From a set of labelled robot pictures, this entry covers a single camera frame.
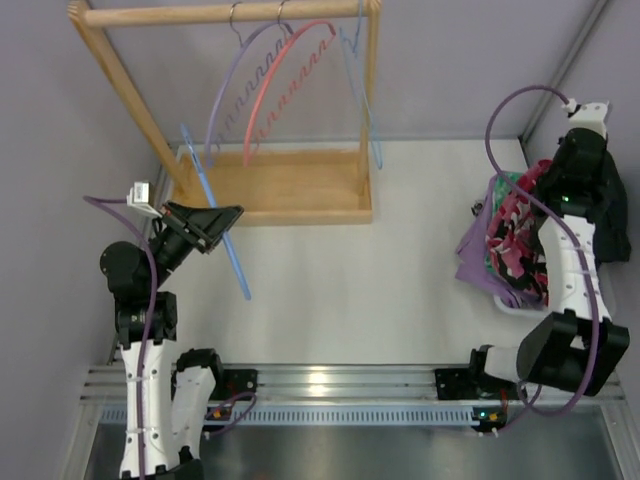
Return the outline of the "blue plastic hanger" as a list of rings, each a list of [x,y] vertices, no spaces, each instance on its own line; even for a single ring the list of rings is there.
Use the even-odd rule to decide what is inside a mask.
[[[196,151],[195,143],[192,140],[189,128],[186,124],[180,124],[180,130],[183,140],[189,151],[189,156],[196,174],[200,181],[201,187],[205,194],[205,198],[208,202],[208,207],[204,209],[204,212],[211,218],[207,227],[205,228],[207,235],[207,242],[211,244],[209,250],[214,246],[217,246],[220,242],[223,243],[226,250],[227,258],[231,264],[231,267],[236,276],[236,280],[246,300],[251,300],[252,295],[249,287],[249,283],[244,274],[243,268],[240,264],[239,257],[235,250],[230,229],[235,222],[240,218],[244,209],[239,205],[232,205],[222,207],[217,204],[213,188],[208,180],[205,172],[204,165],[200,160],[198,152]]]

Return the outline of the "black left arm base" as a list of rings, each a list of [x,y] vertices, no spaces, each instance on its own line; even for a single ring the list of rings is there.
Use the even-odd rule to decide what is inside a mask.
[[[214,377],[215,387],[210,395],[211,401],[227,400],[245,392],[256,392],[258,371],[256,369],[225,369],[221,375]]]

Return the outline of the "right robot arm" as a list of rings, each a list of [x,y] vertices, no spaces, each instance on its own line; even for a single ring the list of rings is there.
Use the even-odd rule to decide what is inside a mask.
[[[598,276],[602,264],[631,254],[626,192],[606,136],[572,128],[553,159],[501,182],[508,190],[493,204],[486,261],[546,316],[516,347],[473,350],[472,371],[493,390],[535,383],[593,397],[630,344]]]

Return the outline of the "black trousers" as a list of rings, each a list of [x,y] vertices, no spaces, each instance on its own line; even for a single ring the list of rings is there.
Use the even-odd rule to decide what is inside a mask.
[[[608,150],[604,152],[601,173],[605,182],[604,189],[601,190],[605,206],[598,211],[593,237],[597,267],[605,263],[628,262],[632,251],[627,234],[627,192]]]

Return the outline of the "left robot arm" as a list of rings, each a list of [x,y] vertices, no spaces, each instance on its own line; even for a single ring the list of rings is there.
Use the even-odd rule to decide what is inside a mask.
[[[243,215],[240,205],[194,208],[167,202],[150,240],[105,248],[100,269],[114,298],[126,375],[122,479],[201,479],[207,405],[224,368],[212,348],[177,351],[177,297],[162,284],[193,252],[214,250]]]

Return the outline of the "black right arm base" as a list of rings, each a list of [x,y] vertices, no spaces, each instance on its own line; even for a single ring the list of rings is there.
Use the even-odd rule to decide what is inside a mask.
[[[467,368],[434,370],[437,398],[440,401],[477,400],[480,398],[477,378]]]

